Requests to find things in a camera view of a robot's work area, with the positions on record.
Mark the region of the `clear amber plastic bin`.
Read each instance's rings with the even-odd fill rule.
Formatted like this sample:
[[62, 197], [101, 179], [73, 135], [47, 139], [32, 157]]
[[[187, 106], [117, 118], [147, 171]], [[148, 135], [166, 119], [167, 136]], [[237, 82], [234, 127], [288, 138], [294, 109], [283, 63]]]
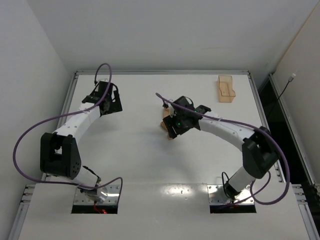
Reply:
[[231, 103], [236, 97], [231, 75], [219, 75], [217, 79], [218, 100], [220, 103]]

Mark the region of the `numbered wood cube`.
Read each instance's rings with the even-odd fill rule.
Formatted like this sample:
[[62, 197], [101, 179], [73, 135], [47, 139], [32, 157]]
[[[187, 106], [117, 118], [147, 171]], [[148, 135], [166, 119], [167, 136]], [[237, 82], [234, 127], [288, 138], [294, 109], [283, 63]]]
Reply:
[[167, 139], [168, 139], [169, 141], [171, 141], [171, 140], [173, 140], [173, 139], [175, 139], [175, 138], [176, 138], [175, 135], [174, 135], [174, 136], [171, 136], [171, 135], [167, 134]]

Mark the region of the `dark grained wood block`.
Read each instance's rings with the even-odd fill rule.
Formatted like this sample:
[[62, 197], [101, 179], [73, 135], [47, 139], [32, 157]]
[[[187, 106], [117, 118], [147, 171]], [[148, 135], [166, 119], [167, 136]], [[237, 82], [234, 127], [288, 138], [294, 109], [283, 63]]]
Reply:
[[167, 129], [167, 127], [166, 127], [166, 125], [165, 125], [165, 123], [164, 123], [163, 121], [160, 123], [160, 126], [161, 126], [165, 131], [168, 131], [168, 129]]

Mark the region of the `long light wood block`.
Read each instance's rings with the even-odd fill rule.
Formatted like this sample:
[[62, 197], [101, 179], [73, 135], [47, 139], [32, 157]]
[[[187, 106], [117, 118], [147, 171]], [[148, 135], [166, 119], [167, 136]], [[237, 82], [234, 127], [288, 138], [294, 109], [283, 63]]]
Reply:
[[163, 109], [163, 118], [166, 118], [170, 116], [170, 109], [169, 108], [164, 108]]

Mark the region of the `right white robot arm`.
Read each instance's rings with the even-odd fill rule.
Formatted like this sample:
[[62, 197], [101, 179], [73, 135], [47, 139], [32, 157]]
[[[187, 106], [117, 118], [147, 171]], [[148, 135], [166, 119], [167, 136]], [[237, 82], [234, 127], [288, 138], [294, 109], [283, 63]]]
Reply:
[[194, 106], [186, 96], [173, 102], [164, 101], [168, 110], [162, 122], [168, 136], [175, 139], [191, 129], [213, 134], [230, 143], [242, 153], [241, 167], [220, 188], [222, 197], [235, 200], [247, 185], [262, 179], [278, 160], [278, 153], [269, 131], [243, 122], [221, 118], [205, 105]]

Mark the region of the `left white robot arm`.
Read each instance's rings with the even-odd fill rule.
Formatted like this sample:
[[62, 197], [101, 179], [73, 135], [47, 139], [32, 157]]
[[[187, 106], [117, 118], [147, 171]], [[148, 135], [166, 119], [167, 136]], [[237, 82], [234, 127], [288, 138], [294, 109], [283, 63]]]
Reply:
[[102, 203], [107, 199], [107, 188], [101, 187], [101, 178], [82, 163], [78, 142], [95, 120], [123, 110], [118, 87], [106, 81], [98, 82], [78, 110], [79, 114], [53, 133], [42, 135], [40, 170], [74, 183], [87, 198]]

